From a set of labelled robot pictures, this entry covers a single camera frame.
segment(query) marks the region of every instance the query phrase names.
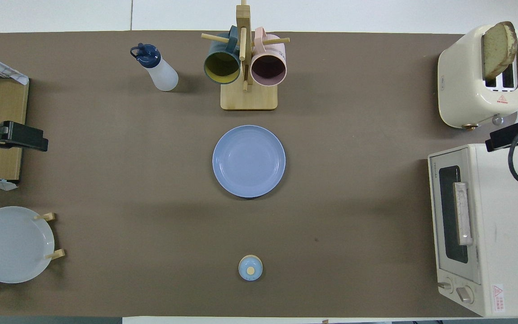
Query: bread slice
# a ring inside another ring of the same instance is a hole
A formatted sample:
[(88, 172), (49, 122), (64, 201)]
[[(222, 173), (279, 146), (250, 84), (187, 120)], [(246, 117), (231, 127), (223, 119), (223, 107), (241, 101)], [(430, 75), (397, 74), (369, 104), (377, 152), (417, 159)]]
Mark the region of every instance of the bread slice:
[(483, 35), (483, 62), (486, 80), (493, 80), (509, 64), (518, 50), (517, 34), (510, 21), (502, 21)]

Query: blue plate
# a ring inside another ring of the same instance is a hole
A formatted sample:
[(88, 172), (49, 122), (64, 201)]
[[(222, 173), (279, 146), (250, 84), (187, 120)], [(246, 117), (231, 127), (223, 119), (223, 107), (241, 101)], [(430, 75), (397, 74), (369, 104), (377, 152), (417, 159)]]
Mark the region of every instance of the blue plate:
[(263, 127), (235, 127), (215, 146), (213, 172), (230, 193), (259, 197), (275, 188), (283, 177), (285, 151), (279, 139)]

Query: pink mug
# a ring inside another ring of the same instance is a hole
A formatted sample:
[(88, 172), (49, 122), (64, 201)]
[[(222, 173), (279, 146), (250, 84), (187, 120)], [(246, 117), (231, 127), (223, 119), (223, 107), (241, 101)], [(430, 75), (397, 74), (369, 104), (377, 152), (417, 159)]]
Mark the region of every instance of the pink mug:
[(251, 77), (262, 86), (276, 86), (287, 76), (284, 44), (263, 45), (263, 41), (279, 39), (267, 35), (263, 27), (255, 29), (255, 47), (251, 57)]

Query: mug handle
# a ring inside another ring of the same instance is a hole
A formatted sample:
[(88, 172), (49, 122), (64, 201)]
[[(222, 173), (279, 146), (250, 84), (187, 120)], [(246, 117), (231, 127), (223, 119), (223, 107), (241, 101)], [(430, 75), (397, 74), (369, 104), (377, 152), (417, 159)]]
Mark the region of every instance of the mug handle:
[(255, 49), (257, 53), (265, 53), (265, 45), (263, 45), (263, 38), (267, 37), (267, 33), (263, 27), (255, 29)]
[(229, 41), (225, 47), (225, 51), (235, 53), (237, 41), (237, 26), (231, 26), (231, 29), (229, 30)]

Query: oven door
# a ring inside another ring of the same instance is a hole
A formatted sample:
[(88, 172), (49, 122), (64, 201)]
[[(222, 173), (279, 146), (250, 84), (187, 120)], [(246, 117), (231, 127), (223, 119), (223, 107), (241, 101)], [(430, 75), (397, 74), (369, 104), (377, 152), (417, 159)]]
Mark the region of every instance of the oven door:
[(463, 148), (430, 158), (433, 221), (440, 269), (480, 284), (469, 156)]

